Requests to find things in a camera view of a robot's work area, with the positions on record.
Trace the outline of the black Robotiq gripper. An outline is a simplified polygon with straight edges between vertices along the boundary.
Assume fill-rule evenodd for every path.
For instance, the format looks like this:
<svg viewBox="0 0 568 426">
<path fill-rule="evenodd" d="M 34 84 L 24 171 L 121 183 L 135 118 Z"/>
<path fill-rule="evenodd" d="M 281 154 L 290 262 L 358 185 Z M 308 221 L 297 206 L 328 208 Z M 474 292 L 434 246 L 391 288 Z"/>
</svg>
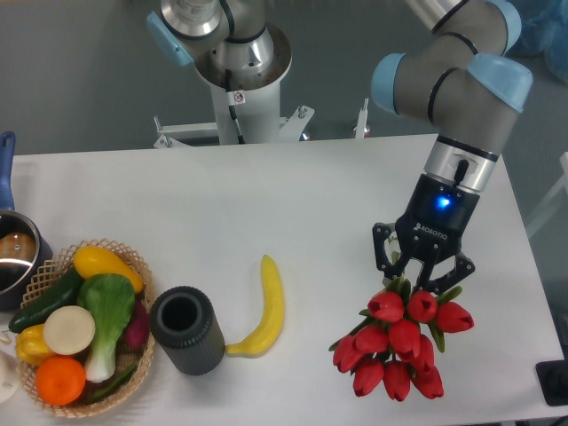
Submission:
<svg viewBox="0 0 568 426">
<path fill-rule="evenodd" d="M 422 263 L 419 280 L 430 280 L 434 267 L 452 257 L 454 268 L 426 285 L 426 290 L 442 295 L 470 276 L 476 267 L 462 252 L 462 236 L 477 206 L 479 195 L 456 185 L 442 183 L 422 174 L 404 214 L 396 223 L 373 226 L 375 264 L 385 279 L 403 275 L 410 260 Z M 399 255 L 392 261 L 388 239 L 397 234 Z"/>
</svg>

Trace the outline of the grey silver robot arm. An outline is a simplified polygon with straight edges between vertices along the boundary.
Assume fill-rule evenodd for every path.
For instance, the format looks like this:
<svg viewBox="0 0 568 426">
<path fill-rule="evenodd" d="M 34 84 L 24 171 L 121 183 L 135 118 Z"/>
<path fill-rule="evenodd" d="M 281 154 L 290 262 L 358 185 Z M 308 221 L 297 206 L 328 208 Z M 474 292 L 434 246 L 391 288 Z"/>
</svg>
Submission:
<svg viewBox="0 0 568 426">
<path fill-rule="evenodd" d="M 416 288 L 441 295 L 474 271 L 462 235 L 532 86 L 531 72 L 507 58 L 521 20 L 507 1 L 413 1 L 433 34 L 414 56 L 376 66 L 372 100 L 384 110 L 438 129 L 404 214 L 374 226 L 375 261 L 388 279 L 410 261 Z M 162 51 L 194 65 L 211 89 L 223 145 L 284 142 L 280 81 L 291 64 L 288 39 L 262 1 L 164 1 L 146 19 Z"/>
</svg>

